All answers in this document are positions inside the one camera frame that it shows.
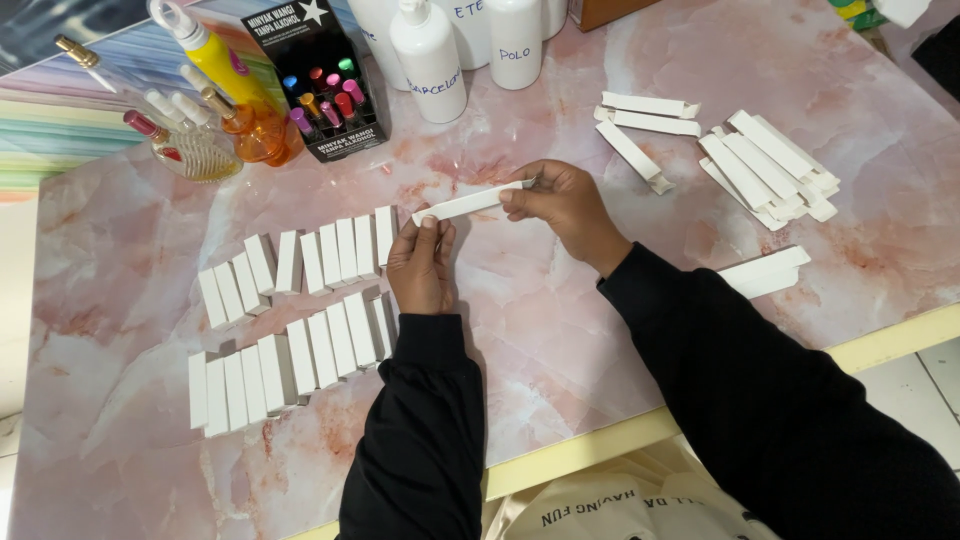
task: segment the black display box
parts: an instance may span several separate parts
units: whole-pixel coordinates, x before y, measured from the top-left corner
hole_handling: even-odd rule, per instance
[[[333,13],[327,0],[310,0],[309,4],[299,1],[280,4],[263,12],[254,13],[240,19],[247,32],[260,45],[267,58],[274,63],[277,77],[295,75],[302,84],[309,86],[309,73],[314,67],[320,67],[324,76],[339,73],[338,62],[350,58],[363,78],[367,99],[370,100],[373,113],[363,116],[367,125],[341,135],[333,135],[324,130],[324,140],[309,143],[303,134],[303,143],[307,150],[321,163],[341,160],[354,152],[372,148],[388,139],[383,128],[383,112],[377,106],[373,84],[367,75],[366,66],[360,61],[340,21]],[[296,97],[284,95],[291,108],[301,107]],[[289,122],[287,129],[297,129],[297,124]]]

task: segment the yellow bottle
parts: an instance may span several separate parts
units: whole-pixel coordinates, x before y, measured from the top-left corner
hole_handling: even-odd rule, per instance
[[[233,101],[249,104],[259,114],[282,115],[283,108],[224,41],[207,30],[172,0],[148,0],[156,24],[183,47],[187,58],[200,68]]]

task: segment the cream table edge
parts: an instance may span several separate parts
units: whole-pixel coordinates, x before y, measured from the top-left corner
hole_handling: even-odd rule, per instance
[[[960,337],[960,304],[939,307],[896,325],[829,347],[826,352],[847,373]],[[679,435],[680,428],[665,406],[621,420],[599,430],[497,463],[484,473],[485,501],[586,469],[591,465]],[[332,540],[340,532],[331,522],[290,540]]]

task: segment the colorful striped background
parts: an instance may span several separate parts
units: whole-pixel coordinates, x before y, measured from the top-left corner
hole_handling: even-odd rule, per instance
[[[282,99],[272,66],[240,18],[285,0],[204,0],[187,8],[222,37]],[[346,0],[333,11],[361,54],[366,44]],[[169,34],[147,20],[89,46],[101,57],[163,92],[180,89],[199,100],[177,74],[189,61]],[[0,204],[36,196],[39,183],[82,163],[143,141],[121,120],[130,107],[105,90],[72,59],[59,55],[0,78]]]

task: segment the black sweatshirt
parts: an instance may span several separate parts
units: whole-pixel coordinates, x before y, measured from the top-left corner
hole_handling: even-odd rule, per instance
[[[960,538],[944,459],[715,272],[681,272],[637,244],[597,288],[720,487],[778,535]],[[484,395],[460,316],[401,314],[379,373],[340,538],[479,538]]]

